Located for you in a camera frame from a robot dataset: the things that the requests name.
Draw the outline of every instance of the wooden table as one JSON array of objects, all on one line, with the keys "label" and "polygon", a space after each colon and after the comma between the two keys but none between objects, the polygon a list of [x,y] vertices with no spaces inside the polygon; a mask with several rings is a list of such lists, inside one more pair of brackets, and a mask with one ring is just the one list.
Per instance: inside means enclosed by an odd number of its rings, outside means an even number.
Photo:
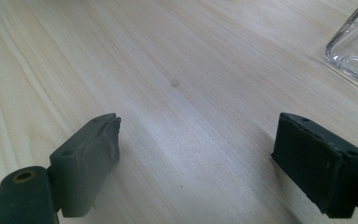
[{"label": "wooden table", "polygon": [[358,223],[271,160],[279,114],[358,146],[358,88],[324,47],[358,0],[0,0],[0,181],[122,117],[97,209],[61,223]]}]

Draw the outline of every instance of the light wood surface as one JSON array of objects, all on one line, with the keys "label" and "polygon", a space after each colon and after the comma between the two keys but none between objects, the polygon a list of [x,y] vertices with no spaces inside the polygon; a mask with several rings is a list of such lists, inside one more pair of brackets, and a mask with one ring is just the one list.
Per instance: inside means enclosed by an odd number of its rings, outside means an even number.
[{"label": "light wood surface", "polygon": [[324,59],[357,6],[0,0],[0,181],[116,112],[97,209],[61,223],[358,223],[322,215],[270,158],[283,111],[358,146],[358,88]]}]

